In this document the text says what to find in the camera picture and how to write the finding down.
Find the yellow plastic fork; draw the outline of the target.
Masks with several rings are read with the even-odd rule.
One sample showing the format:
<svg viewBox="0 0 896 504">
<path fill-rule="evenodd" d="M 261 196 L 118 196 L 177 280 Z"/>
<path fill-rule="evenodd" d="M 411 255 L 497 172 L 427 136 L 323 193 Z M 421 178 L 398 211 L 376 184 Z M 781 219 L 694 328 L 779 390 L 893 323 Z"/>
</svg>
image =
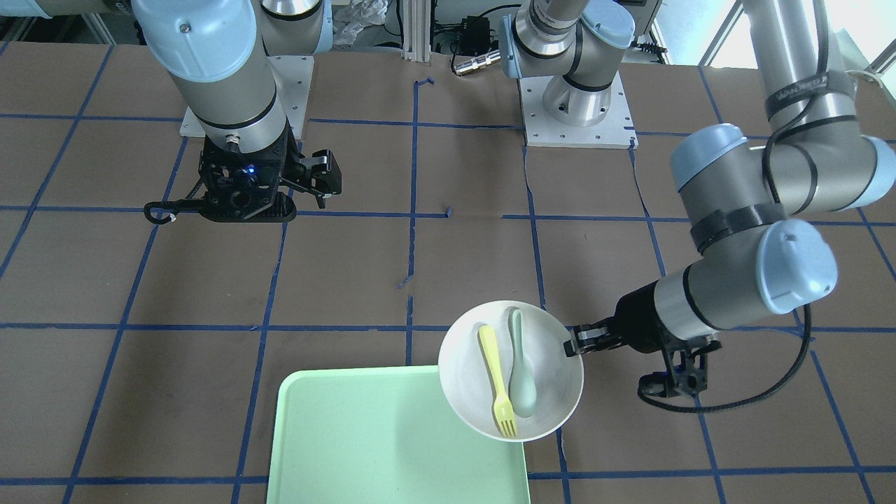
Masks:
<svg viewBox="0 0 896 504">
<path fill-rule="evenodd" d="M 486 363 L 493 387 L 492 412 L 496 427 L 503 437 L 517 438 L 516 416 L 505 386 L 496 331 L 490 325 L 481 325 L 477 329 L 477 338 L 479 338 L 484 363 Z"/>
</svg>

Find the white round plate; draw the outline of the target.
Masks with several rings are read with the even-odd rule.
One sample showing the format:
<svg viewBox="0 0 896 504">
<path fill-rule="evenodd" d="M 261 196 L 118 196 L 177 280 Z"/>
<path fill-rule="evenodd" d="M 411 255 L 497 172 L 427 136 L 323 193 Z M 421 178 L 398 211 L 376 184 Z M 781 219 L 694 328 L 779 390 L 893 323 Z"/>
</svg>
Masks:
<svg viewBox="0 0 896 504">
<path fill-rule="evenodd" d="M 455 320 L 441 343 L 442 392 L 458 418 L 477 433 L 506 442 L 543 438 L 572 417 L 585 387 L 582 358 L 564 352 L 569 339 L 563 323 L 541 307 L 517 300 L 473 307 Z M 490 363 L 500 366 L 514 437 L 499 428 Z"/>
</svg>

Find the pale green plastic spoon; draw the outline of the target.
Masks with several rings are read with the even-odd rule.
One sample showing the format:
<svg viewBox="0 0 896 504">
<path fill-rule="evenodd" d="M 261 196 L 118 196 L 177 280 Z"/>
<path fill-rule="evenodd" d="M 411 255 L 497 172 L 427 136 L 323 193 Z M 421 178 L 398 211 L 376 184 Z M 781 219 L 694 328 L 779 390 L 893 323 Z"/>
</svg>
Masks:
<svg viewBox="0 0 896 504">
<path fill-rule="evenodd" d="M 538 392 L 531 365 L 524 352 L 524 313 L 519 307 L 508 312 L 508 329 L 512 345 L 512 369 L 509 379 L 509 397 L 512 406 L 521 418 L 535 414 Z"/>
</svg>

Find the light green plastic tray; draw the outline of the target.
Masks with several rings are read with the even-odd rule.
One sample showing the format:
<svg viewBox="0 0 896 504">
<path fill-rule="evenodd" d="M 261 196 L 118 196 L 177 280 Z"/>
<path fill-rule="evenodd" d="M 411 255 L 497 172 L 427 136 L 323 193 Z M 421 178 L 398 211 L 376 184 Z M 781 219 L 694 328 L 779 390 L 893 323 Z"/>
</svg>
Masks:
<svg viewBox="0 0 896 504">
<path fill-rule="evenodd" d="M 269 503 L 528 503 L 521 443 L 458 418 L 435 366 L 302 370 L 281 383 Z"/>
</svg>

